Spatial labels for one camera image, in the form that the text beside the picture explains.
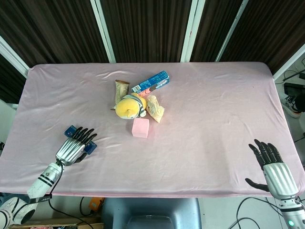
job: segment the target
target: white shoe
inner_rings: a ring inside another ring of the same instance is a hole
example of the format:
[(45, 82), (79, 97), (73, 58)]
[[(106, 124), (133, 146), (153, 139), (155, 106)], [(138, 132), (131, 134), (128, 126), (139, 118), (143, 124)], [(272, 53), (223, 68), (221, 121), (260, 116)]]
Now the white shoe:
[(295, 98), (292, 96), (287, 96), (281, 99), (282, 107), (292, 118), (301, 117), (301, 112), (299, 112), (295, 107)]

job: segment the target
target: metal frame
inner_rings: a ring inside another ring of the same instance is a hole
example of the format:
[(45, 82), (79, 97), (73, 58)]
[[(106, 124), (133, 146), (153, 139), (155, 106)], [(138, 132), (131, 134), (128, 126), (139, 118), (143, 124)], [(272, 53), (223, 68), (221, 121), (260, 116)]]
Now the metal frame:
[(305, 44), (299, 48), (296, 53), (273, 75), (274, 80), (277, 80), (294, 62), (296, 62), (305, 53)]
[(230, 27), (230, 30), (228, 31), (227, 36), (225, 37), (223, 45), (221, 46), (221, 48), (220, 48), (220, 50), (218, 52), (218, 55), (216, 57), (215, 62), (219, 62), (220, 61), (220, 59), (221, 59), (221, 57), (222, 57), (222, 55), (223, 55), (223, 53), (224, 53), (224, 51), (225, 51), (225, 49), (227, 47), (227, 44), (229, 43), (229, 40), (230, 40), (230, 38), (231, 38), (231, 36), (232, 36), (232, 34), (233, 34), (233, 32), (234, 32), (238, 22), (239, 22), (239, 19), (242, 16), (242, 14), (243, 14), (243, 12), (244, 12), (247, 4), (248, 4), (248, 1), (249, 0), (243, 0), (242, 4), (240, 5), (239, 10), (238, 10), (238, 12), (236, 14), (236, 17), (235, 17), (235, 19), (234, 19), (234, 21), (233, 21), (233, 23), (232, 23), (232, 25)]
[(107, 53), (107, 57), (109, 60), (109, 63), (116, 63), (110, 36), (107, 29), (106, 20), (104, 17), (102, 5), (100, 0), (90, 0), (92, 9), (94, 12), (94, 16), (97, 22), (97, 25), (100, 30), (100, 34), (103, 40), (103, 44)]
[(10, 45), (0, 36), (0, 54), (25, 78), (28, 76), (29, 66), (23, 59), (10, 47)]
[(205, 0), (192, 1), (180, 62), (189, 62), (191, 59), (204, 5)]

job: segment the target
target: black stripe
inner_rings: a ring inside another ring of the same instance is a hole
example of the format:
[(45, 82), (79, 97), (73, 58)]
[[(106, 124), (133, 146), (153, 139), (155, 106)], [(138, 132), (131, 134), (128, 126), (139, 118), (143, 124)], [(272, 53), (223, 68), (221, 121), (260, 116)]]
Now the black stripe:
[(13, 211), (12, 211), (12, 213), (14, 212), (14, 210), (16, 209), (16, 207), (17, 207), (17, 204), (19, 203), (19, 198), (17, 198), (17, 201), (16, 201), (16, 203), (15, 203), (15, 206), (14, 206), (14, 208), (13, 208)]
[(281, 212), (300, 211), (300, 210), (303, 210), (303, 207), (281, 209)]
[(3, 211), (0, 211), (3, 215), (4, 215), (4, 217), (5, 217), (5, 224), (4, 224), (4, 228), (3, 229), (5, 229), (6, 228), (6, 225), (8, 224), (8, 217), (6, 216), (6, 214), (3, 212)]
[(50, 181), (52, 184), (54, 184), (54, 181), (52, 181), (51, 179), (49, 179), (48, 177), (46, 177), (45, 175), (41, 174), (41, 177), (45, 178), (46, 180)]
[(52, 187), (52, 184), (50, 184), (48, 181), (45, 181), (44, 179), (42, 178), (38, 178), (39, 180), (43, 181), (45, 184), (47, 184), (48, 186)]
[(20, 212), (20, 210), (23, 209), (23, 207), (26, 206), (26, 205), (28, 205), (28, 204), (22, 205), (22, 206), (18, 209), (18, 211), (16, 211), (16, 213), (15, 213), (15, 215), (14, 215), (14, 217), (13, 217), (13, 221), (15, 220), (15, 217), (16, 217), (16, 215), (18, 214), (18, 212)]

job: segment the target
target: gray chair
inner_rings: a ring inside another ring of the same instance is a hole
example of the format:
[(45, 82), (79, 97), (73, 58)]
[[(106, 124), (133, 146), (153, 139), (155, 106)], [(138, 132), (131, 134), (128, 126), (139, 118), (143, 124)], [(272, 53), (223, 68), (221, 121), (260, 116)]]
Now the gray chair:
[(105, 229), (201, 229), (197, 198), (106, 198)]

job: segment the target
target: green light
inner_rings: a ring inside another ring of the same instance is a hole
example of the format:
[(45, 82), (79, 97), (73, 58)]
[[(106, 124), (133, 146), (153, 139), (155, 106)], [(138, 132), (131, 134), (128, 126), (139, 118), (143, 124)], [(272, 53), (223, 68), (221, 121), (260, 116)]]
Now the green light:
[(293, 221), (288, 221), (288, 224), (291, 226), (291, 227), (293, 227), (294, 225), (295, 225), (295, 223), (293, 223)]

